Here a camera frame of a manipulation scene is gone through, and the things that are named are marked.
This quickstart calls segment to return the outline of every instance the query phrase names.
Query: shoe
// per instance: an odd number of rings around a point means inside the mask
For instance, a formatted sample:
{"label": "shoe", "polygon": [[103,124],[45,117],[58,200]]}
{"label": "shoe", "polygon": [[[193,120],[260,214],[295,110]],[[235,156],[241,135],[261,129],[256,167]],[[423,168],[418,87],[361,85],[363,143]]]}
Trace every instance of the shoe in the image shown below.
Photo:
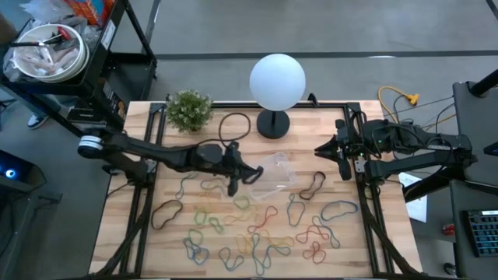
{"label": "shoe", "polygon": [[32,115],[30,117],[30,120],[28,121],[28,128],[29,129],[37,129],[40,126],[42,126],[45,123],[45,121],[47,121],[47,120],[48,120],[48,116],[37,117],[35,115]]}

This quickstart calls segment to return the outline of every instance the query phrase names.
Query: white bucket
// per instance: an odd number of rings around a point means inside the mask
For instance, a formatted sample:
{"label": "white bucket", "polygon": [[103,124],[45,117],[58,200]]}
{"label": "white bucket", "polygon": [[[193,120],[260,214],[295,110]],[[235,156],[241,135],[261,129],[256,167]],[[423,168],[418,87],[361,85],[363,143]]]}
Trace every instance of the white bucket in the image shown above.
{"label": "white bucket", "polygon": [[46,39],[51,38],[52,34],[57,34],[58,27],[64,28],[66,31],[68,31],[69,36],[74,38],[76,37],[79,42],[79,53],[78,57],[73,61],[73,63],[67,67],[64,71],[60,73],[56,73],[53,75],[36,75],[29,71],[30,69],[28,66],[26,66],[26,63],[24,60],[18,60],[17,58],[17,53],[16,49],[14,49],[14,55],[13,55],[13,64],[15,68],[18,68],[22,73],[33,77],[35,79],[39,79],[41,82],[63,82],[65,80],[68,80],[76,75],[78,75],[86,66],[88,63],[88,58],[89,58],[89,52],[88,52],[88,47],[86,46],[85,42],[81,38],[81,36],[71,28],[70,26],[62,25],[62,24],[47,24],[43,26],[38,26],[33,28],[32,30],[26,32],[24,35],[22,35],[17,42],[33,42],[33,41],[43,41]]}

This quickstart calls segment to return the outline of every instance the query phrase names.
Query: blue light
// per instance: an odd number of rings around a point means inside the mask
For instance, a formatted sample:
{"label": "blue light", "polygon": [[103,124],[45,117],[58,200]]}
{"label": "blue light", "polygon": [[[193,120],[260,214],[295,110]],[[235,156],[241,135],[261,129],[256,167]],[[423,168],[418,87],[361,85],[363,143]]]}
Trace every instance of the blue light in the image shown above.
{"label": "blue light", "polygon": [[7,176],[7,178],[12,179],[13,177],[16,176],[16,171],[15,170],[7,170],[5,172],[5,175]]}

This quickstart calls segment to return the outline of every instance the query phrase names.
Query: black rolling cart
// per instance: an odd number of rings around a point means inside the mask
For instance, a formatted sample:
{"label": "black rolling cart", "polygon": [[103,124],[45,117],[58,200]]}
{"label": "black rolling cart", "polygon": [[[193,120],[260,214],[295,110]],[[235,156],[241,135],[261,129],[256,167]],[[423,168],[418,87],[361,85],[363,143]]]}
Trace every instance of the black rolling cart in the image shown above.
{"label": "black rolling cart", "polygon": [[[141,54],[113,53],[112,40],[125,12],[142,42]],[[142,32],[129,0],[117,0],[102,29],[98,43],[90,51],[89,62],[82,73],[60,83],[10,82],[0,69],[0,82],[47,113],[74,135],[81,137],[75,123],[107,126],[122,130],[130,101],[146,100],[156,77],[157,60]],[[64,117],[37,96],[77,96],[75,109]]]}

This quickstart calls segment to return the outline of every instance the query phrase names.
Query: white globe lamp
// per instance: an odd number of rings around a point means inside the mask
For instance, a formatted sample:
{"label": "white globe lamp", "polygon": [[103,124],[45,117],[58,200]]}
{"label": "white globe lamp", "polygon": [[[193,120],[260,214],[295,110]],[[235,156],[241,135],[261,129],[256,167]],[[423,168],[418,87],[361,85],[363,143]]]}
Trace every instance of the white globe lamp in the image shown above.
{"label": "white globe lamp", "polygon": [[283,137],[289,130],[289,116],[284,110],[294,106],[306,88],[304,70],[294,58],[285,54],[270,54],[253,67],[249,87],[263,110],[257,127],[270,139]]}

